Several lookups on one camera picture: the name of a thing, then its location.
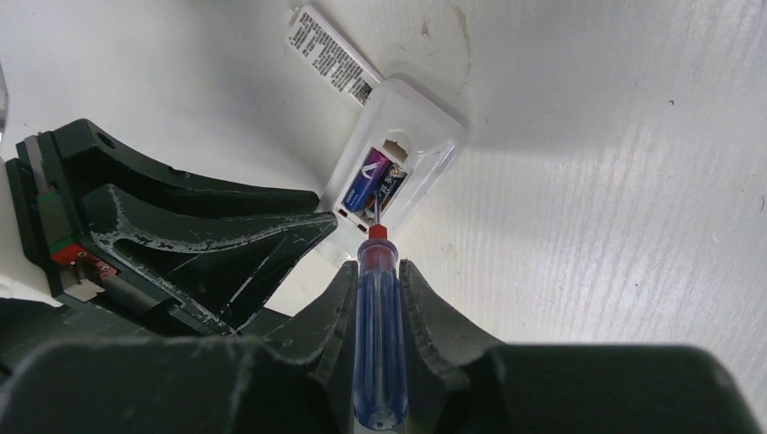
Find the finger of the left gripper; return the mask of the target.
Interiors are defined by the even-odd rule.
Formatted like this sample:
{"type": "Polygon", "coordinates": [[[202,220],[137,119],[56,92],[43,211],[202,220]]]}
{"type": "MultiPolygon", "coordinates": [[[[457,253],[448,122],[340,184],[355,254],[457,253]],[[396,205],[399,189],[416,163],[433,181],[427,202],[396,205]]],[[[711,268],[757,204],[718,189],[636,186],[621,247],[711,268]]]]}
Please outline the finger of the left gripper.
{"type": "Polygon", "coordinates": [[[111,184],[143,203],[210,219],[309,213],[319,203],[311,191],[238,184],[175,169],[123,144],[86,118],[53,130],[52,140],[67,184],[78,196],[111,184]]]}
{"type": "Polygon", "coordinates": [[[337,226],[310,191],[238,186],[136,196],[115,184],[80,200],[118,287],[199,335],[234,335],[337,226]]]}

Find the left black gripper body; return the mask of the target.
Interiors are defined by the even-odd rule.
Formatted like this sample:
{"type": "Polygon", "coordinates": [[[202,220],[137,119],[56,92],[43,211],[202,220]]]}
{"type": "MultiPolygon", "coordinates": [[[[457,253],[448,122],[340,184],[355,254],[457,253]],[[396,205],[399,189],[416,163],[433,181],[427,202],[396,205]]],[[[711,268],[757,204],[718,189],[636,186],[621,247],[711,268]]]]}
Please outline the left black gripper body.
{"type": "Polygon", "coordinates": [[[62,164],[52,135],[27,137],[5,164],[10,184],[10,228],[21,259],[43,274],[43,294],[54,306],[20,297],[1,301],[1,377],[6,379],[36,347],[71,338],[229,335],[209,309],[147,282],[94,244],[56,181],[62,164]]]}

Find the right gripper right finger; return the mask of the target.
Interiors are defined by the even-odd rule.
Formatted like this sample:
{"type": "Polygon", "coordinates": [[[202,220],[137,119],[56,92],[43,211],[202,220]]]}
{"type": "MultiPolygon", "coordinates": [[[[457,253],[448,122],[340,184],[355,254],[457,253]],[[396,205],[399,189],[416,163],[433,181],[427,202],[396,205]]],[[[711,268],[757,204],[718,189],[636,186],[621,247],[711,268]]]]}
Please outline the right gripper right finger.
{"type": "Polygon", "coordinates": [[[502,341],[439,296],[416,265],[399,264],[409,433],[461,433],[472,408],[464,368],[502,341]]]}

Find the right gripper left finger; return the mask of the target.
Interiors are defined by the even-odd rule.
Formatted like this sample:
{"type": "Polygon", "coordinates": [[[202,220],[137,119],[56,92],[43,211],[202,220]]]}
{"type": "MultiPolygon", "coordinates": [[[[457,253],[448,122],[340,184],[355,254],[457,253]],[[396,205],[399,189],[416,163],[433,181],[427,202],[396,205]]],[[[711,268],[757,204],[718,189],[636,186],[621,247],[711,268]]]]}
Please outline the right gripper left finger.
{"type": "Polygon", "coordinates": [[[358,265],[345,262],[327,288],[264,336],[277,372],[270,395],[293,433],[351,433],[358,265]]]}

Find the blue red screwdriver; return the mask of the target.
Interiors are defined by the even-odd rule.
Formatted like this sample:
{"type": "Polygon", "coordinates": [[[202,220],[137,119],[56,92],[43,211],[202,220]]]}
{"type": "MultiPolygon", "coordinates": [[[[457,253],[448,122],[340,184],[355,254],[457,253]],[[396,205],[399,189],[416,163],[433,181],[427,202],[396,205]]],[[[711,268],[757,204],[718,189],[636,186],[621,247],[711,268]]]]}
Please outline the blue red screwdriver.
{"type": "Polygon", "coordinates": [[[407,415],[408,386],[402,330],[399,252],[381,224],[374,200],[374,224],[357,252],[353,406],[363,427],[386,431],[407,415]]]}

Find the black battery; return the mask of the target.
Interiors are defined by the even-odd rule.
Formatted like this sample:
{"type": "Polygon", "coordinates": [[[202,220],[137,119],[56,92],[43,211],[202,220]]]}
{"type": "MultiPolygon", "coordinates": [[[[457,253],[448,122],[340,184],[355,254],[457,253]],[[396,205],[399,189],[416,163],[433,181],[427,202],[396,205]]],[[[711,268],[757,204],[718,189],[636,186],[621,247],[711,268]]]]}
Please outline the black battery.
{"type": "Polygon", "coordinates": [[[387,169],[387,172],[374,188],[366,209],[368,217],[374,219],[377,212],[382,213],[385,210],[406,177],[407,173],[397,164],[392,164],[387,169]]]}

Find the white remote control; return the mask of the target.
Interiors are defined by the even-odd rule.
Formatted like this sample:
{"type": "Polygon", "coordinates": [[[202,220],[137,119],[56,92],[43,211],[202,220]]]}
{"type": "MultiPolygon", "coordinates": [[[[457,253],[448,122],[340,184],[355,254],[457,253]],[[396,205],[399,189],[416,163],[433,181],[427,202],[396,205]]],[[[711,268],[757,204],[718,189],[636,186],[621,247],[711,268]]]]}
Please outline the white remote control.
{"type": "Polygon", "coordinates": [[[372,194],[359,212],[349,212],[342,202],[372,148],[407,173],[380,213],[394,237],[455,162],[466,139],[465,128],[455,118],[406,82],[390,79],[376,87],[320,197],[321,210],[336,216],[337,228],[319,244],[319,253],[338,265],[353,259],[366,240],[374,223],[366,214],[372,194]]]}

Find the white battery cover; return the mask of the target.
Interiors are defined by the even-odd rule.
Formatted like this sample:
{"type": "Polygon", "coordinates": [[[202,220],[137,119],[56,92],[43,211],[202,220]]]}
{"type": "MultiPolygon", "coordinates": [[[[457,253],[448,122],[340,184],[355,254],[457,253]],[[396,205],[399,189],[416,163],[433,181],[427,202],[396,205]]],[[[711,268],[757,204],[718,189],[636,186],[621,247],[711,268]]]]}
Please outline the white battery cover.
{"type": "Polygon", "coordinates": [[[374,66],[313,5],[289,13],[285,42],[335,93],[361,106],[384,80],[374,66]]]}

